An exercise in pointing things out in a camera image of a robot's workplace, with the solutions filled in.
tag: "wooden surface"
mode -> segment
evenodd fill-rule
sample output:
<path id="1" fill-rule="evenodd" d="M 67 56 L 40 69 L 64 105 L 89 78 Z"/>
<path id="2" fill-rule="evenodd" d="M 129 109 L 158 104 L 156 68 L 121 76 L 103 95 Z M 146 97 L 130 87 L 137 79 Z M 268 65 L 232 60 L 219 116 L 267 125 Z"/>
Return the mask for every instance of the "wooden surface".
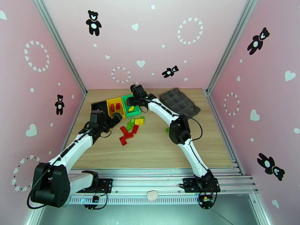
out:
<path id="1" fill-rule="evenodd" d="M 169 89 L 146 89 L 147 93 L 159 95 Z M 224 141 L 218 130 L 216 121 L 210 110 L 202 89 L 180 89 L 201 111 L 194 118 L 203 127 L 203 137 L 194 141 L 202 160 L 209 168 L 231 167 L 231 161 Z M 89 121 L 91 103 L 117 98 L 131 94 L 129 89 L 89 90 L 80 110 L 68 144 L 71 143 Z M 125 169 L 125 168 L 190 168 L 188 160 L 181 149 L 173 144 L 165 133 L 167 124 L 155 113 L 142 113 L 144 125 L 139 127 L 134 138 L 127 140 L 122 146 L 119 137 L 123 134 L 121 126 L 126 126 L 130 118 L 123 119 L 108 138 L 99 138 L 75 163 L 74 169 Z M 192 138 L 200 136 L 200 128 L 189 120 Z"/>

